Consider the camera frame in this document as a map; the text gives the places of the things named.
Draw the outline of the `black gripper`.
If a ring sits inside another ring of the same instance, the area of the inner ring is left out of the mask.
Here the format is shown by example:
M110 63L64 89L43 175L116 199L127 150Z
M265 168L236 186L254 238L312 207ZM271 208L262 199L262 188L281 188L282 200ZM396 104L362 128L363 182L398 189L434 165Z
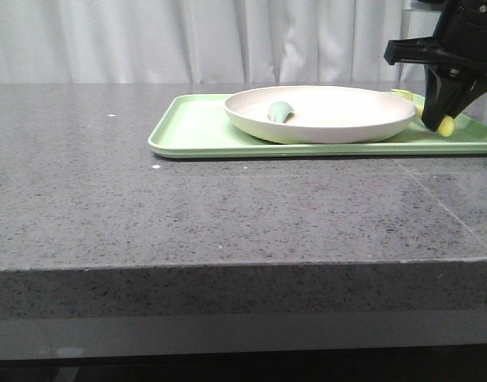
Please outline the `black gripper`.
M445 1L430 37L390 40L384 59L425 64L422 121L437 131L443 118L456 118L487 93L487 1ZM465 77L451 84L449 76Z

